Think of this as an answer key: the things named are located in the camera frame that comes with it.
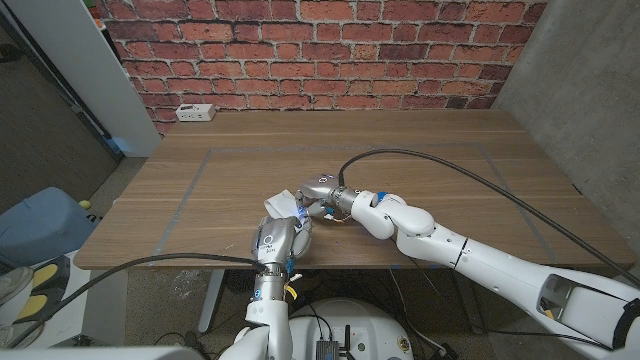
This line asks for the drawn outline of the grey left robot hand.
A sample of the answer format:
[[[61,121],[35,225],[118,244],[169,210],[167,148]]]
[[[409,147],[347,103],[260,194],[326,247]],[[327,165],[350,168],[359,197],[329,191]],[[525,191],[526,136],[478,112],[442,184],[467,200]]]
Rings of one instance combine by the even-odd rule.
[[[255,231],[252,256],[265,266],[285,267],[290,259],[303,257],[310,248],[312,223],[308,217],[274,218],[265,216]]]

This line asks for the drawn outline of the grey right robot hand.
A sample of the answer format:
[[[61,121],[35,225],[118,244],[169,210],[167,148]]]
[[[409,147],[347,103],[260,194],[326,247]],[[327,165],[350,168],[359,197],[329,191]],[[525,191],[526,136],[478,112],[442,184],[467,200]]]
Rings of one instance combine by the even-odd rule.
[[[297,206],[302,207],[311,217],[335,213],[349,216],[356,197],[356,190],[340,185],[338,178],[329,174],[307,179],[294,194]]]

